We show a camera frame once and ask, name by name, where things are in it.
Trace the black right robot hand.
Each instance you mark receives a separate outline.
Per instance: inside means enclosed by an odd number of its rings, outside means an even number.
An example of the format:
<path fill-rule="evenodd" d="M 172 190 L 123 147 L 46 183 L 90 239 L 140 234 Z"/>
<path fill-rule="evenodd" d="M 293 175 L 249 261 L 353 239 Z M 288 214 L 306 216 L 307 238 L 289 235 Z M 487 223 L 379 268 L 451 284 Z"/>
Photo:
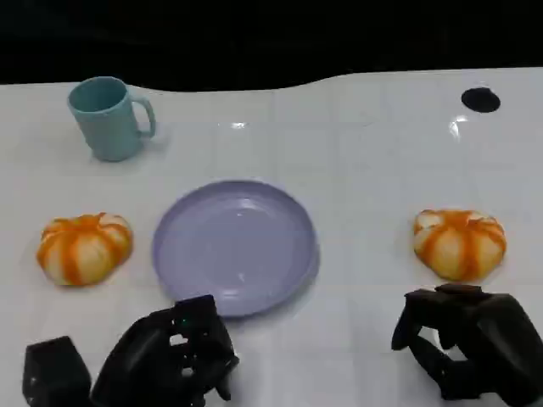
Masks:
<path fill-rule="evenodd" d="M 448 283 L 405 296 L 391 348 L 411 350 L 444 400 L 497 394 L 509 406 L 542 399 L 542 339 L 508 293 Z"/>

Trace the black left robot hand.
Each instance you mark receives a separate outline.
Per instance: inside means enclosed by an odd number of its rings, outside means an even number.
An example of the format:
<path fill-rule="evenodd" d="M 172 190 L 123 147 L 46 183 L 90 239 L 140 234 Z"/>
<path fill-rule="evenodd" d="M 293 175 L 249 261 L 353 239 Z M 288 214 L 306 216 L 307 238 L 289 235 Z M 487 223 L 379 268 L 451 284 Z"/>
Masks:
<path fill-rule="evenodd" d="M 105 360 L 90 399 L 95 406 L 203 406 L 205 395 L 216 391 L 228 401 L 228 378 L 238 363 L 214 298 L 190 298 L 130 326 Z"/>

